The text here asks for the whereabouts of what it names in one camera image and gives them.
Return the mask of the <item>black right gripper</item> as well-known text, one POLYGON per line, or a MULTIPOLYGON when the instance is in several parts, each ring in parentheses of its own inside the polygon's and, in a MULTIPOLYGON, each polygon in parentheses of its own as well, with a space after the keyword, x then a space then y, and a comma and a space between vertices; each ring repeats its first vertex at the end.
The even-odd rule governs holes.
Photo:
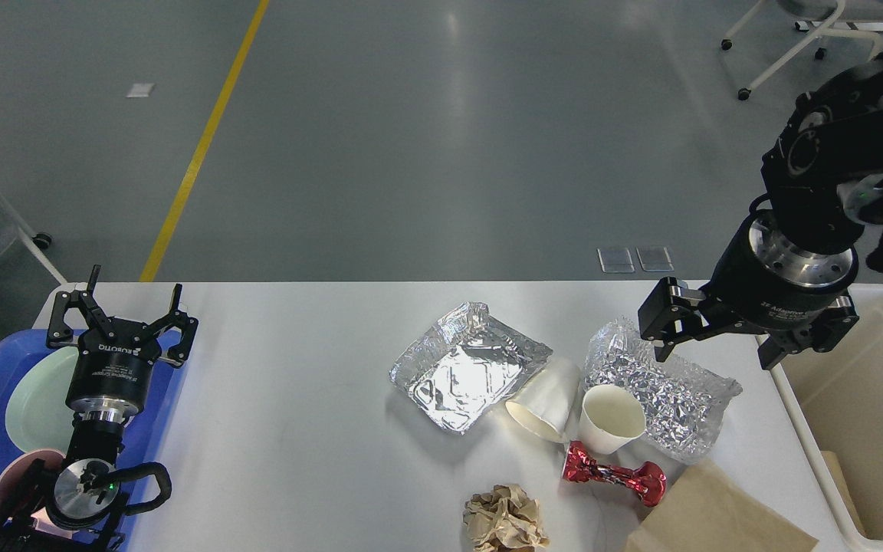
POLYGON ((782 234, 772 211, 754 211, 729 241, 707 293, 675 277, 655 284, 638 308, 640 337, 659 363, 680 343, 756 335, 757 327, 770 330, 757 350, 764 370, 803 350, 827 353, 859 321, 852 297, 841 296, 858 270, 854 248, 813 254, 782 234))

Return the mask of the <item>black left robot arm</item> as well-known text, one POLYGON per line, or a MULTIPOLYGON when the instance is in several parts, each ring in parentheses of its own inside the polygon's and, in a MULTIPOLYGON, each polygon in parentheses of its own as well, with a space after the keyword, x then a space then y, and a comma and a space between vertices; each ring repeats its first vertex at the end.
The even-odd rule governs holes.
POLYGON ((36 458, 0 504, 0 551, 115 551, 127 517, 172 495, 161 462, 119 463, 125 433, 145 411, 158 363, 180 368, 199 321, 172 290, 167 314, 152 322, 111 317, 95 297, 100 266, 83 290, 56 293, 44 345, 76 353, 64 404, 71 437, 60 464, 36 458))

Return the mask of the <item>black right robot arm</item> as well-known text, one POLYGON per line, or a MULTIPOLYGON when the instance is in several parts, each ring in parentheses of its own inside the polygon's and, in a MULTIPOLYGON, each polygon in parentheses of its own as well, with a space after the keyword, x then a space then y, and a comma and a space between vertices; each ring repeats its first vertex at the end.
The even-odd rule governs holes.
POLYGON ((800 94, 760 174, 765 193, 711 279, 693 290, 662 278, 638 309, 658 361, 680 343, 753 334, 764 336, 758 360, 769 370, 833 350, 858 322, 849 286, 869 225, 882 232, 865 264, 883 273, 883 52, 800 94))

